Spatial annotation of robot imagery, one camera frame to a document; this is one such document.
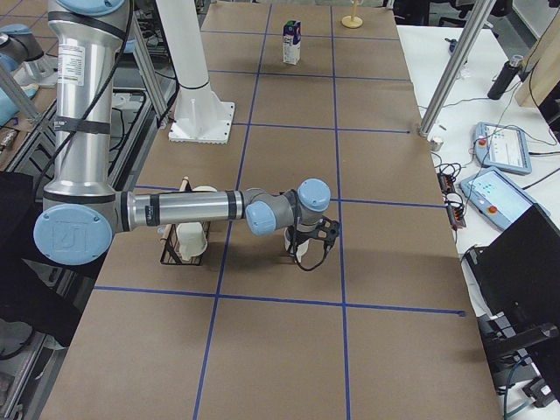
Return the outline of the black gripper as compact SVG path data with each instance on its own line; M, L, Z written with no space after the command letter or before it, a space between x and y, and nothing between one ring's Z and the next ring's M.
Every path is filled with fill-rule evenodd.
M322 241L326 245L334 245L340 236L340 223L323 217L311 225L298 224L296 242L302 244L308 240Z

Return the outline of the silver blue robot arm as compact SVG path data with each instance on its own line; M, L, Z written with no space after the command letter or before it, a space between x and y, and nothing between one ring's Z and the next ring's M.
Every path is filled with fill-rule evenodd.
M32 99L40 88L57 85L57 59L45 54L29 27L1 28L1 125L17 114L32 123L42 116Z
M305 244L325 253L340 225L327 217L328 185L309 178L286 192L260 188L224 192L139 195L116 190L111 159L133 149L139 128L114 129L113 79L132 35L138 34L131 1L51 1L48 24L58 39L58 87L52 129L56 143L34 192L43 210L34 222L38 251L60 265L83 265L102 256L115 236L139 227L244 220L255 235L283 231L285 248L299 263Z

